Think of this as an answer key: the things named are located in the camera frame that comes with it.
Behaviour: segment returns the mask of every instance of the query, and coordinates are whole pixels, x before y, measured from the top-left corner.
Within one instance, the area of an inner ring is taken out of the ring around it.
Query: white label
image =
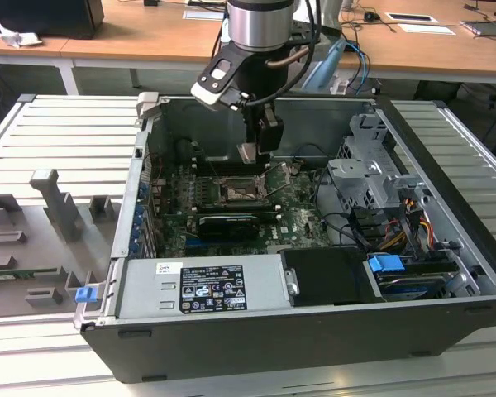
[[[245,298],[230,298],[230,304],[243,304],[245,302]]]
[[[158,262],[156,264],[157,275],[179,275],[183,262]]]

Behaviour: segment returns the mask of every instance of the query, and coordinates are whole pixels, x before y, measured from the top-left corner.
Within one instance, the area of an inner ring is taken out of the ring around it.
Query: barcode sticker
[[[156,264],[157,275],[179,275],[183,262],[158,262]]]

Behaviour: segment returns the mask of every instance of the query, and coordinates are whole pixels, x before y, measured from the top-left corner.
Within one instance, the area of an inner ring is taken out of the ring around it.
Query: yellow wire
[[[430,238],[430,225],[428,225],[428,223],[426,223],[426,222],[420,222],[420,224],[423,225],[427,229],[428,246],[430,246],[430,241],[431,241],[431,238]]]
[[[386,248],[390,248],[391,246],[393,246],[393,245],[397,244],[398,242],[402,241],[405,237],[406,237],[406,234],[404,232],[400,232],[392,240],[390,240],[386,244],[383,244],[382,246],[380,246],[379,249],[385,250]]]

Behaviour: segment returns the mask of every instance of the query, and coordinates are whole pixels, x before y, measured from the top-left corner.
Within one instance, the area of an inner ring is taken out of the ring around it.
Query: table leg
[[[63,80],[64,88],[68,95],[79,95],[79,86],[74,77],[74,63],[72,60],[56,60],[55,67],[59,68],[60,77]]]
[[[131,72],[131,82],[133,88],[141,88],[140,79],[138,77],[138,71],[136,69],[129,69]]]

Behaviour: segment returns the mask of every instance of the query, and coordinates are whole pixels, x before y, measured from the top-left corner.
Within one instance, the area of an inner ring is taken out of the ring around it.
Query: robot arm
[[[321,21],[320,0],[316,17]],[[246,163],[267,162],[279,147],[283,121],[274,113],[274,100],[305,74],[319,40],[312,6],[308,26],[293,24],[294,0],[228,0],[231,42],[223,46],[198,76],[191,94],[212,110],[242,111],[246,143],[239,146]],[[307,56],[301,71],[287,83],[288,67]]]

